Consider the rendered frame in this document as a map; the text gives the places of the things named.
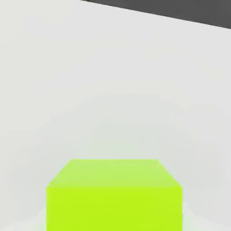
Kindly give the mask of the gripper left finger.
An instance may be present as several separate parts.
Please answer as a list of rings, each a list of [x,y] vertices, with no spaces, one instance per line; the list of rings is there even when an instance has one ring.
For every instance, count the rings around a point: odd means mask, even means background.
[[[34,217],[13,224],[9,231],[46,231],[46,208]]]

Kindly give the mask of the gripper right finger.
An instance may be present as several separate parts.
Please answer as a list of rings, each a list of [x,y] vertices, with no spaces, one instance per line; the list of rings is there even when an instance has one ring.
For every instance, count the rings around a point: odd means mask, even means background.
[[[226,226],[194,215],[187,202],[182,206],[182,224],[182,231],[228,231]]]

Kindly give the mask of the small green cube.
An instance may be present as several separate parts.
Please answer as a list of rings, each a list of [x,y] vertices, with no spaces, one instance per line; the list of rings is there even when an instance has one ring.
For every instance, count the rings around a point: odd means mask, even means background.
[[[46,189],[46,231],[183,231],[182,186],[152,159],[72,159]]]

